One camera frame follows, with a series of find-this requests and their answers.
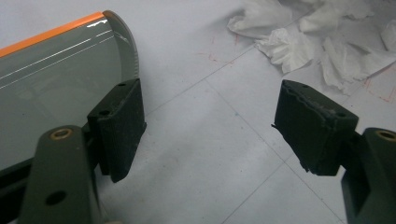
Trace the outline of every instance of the orange rim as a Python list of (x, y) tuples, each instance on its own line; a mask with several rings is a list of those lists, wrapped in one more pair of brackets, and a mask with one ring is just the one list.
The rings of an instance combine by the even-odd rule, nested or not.
[(22, 40), (19, 43), (16, 43), (16, 44), (10, 45), (8, 47), (5, 47), (3, 49), (0, 49), (0, 58), (4, 57), (4, 56), (6, 56), (6, 55), (8, 55), (10, 53), (13, 53), (15, 51), (18, 51), (20, 49), (25, 49), (25, 48), (27, 48), (29, 46), (32, 46), (32, 45), (34, 45), (36, 43), (39, 43), (41, 41), (44, 41), (46, 39), (50, 39), (51, 37), (54, 37), (56, 35), (60, 35), (60, 34), (62, 34), (64, 32), (67, 32), (69, 30), (77, 28), (77, 27), (79, 27), (79, 26), (81, 26), (83, 24), (86, 24), (88, 22), (99, 20), (100, 18), (103, 18), (103, 17), (104, 17), (104, 15), (102, 14), (102, 12), (95, 12), (95, 13), (89, 15), (89, 16), (83, 17), (83, 18), (81, 18), (79, 20), (76, 20), (76, 21), (69, 22), (69, 23), (67, 23), (67, 24), (65, 24), (63, 26), (60, 26), (60, 27), (57, 27), (55, 29), (49, 30), (49, 31), (47, 31), (45, 33), (32, 36), (30, 38)]

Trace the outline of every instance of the crumpled paper towel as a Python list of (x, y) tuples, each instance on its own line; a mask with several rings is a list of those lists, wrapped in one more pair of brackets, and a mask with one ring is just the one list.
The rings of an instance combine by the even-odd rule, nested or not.
[(329, 37), (324, 41), (321, 58), (323, 77), (327, 85), (350, 94), (355, 80), (361, 81), (396, 61), (396, 53), (340, 41)]
[(364, 0), (301, 1), (316, 8), (311, 15), (300, 19), (300, 30), (304, 33), (335, 30), (345, 16), (352, 20), (361, 20), (374, 15), (371, 6)]
[(230, 19), (228, 28), (253, 38), (263, 38), (262, 30), (255, 28), (278, 28), (291, 22), (291, 11), (277, 0), (245, 0), (245, 15)]
[(284, 74), (303, 67), (314, 57), (315, 46), (304, 34), (292, 36), (284, 28), (274, 30), (256, 43), (256, 48), (271, 58), (271, 63), (282, 64)]
[(387, 50), (396, 51), (396, 20), (388, 23), (387, 27), (382, 31), (381, 37)]

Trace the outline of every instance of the white surface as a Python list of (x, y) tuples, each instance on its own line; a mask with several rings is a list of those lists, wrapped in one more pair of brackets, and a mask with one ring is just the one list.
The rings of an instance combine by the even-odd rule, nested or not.
[[(308, 11), (297, 1), (284, 2), (299, 7), (294, 19)], [(382, 28), (396, 16), (395, 7), (378, 2), (375, 10), (387, 11), (374, 19)], [(148, 114), (128, 177), (113, 185), (98, 176), (112, 219), (134, 224), (345, 220), (339, 177), (304, 174), (270, 126), (284, 77), (251, 39), (227, 30), (228, 20), (241, 13), (238, 0), (6, 0), (0, 7), (0, 48), (105, 9), (117, 12), (136, 39)], [(361, 43), (372, 41), (340, 30)], [(391, 66), (347, 97), (324, 86), (316, 60), (285, 76), (357, 114), (358, 132), (370, 126), (396, 131), (395, 77)]]

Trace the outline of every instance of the floor tile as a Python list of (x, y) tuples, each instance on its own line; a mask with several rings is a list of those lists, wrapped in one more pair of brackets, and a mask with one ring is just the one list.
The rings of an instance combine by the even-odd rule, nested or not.
[(284, 164), (224, 223), (341, 222), (289, 166)]
[(396, 132), (396, 63), (367, 79), (343, 106), (359, 117), (358, 133), (370, 127)]
[(337, 176), (317, 176), (307, 173), (295, 155), (291, 156), (286, 163), (343, 222), (347, 222), (341, 189), (341, 179), (345, 172), (343, 167), (340, 168)]
[(129, 176), (99, 178), (124, 223), (221, 223), (282, 160), (205, 82), (150, 114)]

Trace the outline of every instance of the hole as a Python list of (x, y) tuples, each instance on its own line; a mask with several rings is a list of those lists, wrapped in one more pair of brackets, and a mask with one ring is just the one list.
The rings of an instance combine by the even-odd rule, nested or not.
[(110, 114), (110, 111), (108, 111), (108, 110), (102, 110), (101, 112), (99, 112), (99, 114), (100, 114), (100, 115), (103, 115), (103, 116), (107, 116), (107, 115)]
[(47, 197), (46, 204), (53, 206), (57, 203), (61, 203), (65, 197), (66, 197), (66, 192), (62, 190), (56, 191), (54, 193), (51, 193), (51, 195)]
[(396, 142), (396, 134), (387, 131), (376, 131), (376, 133), (385, 140)]
[(341, 113), (341, 112), (337, 112), (336, 115), (337, 115), (338, 117), (340, 117), (340, 118), (344, 118), (344, 117), (347, 116), (346, 114)]
[(70, 136), (70, 135), (72, 134), (72, 132), (73, 132), (73, 130), (71, 130), (71, 129), (60, 129), (60, 130), (57, 130), (57, 131), (53, 132), (53, 133), (50, 135), (50, 138), (51, 138), (52, 140), (61, 140), (61, 139), (65, 139), (65, 138), (67, 138), (68, 136)]

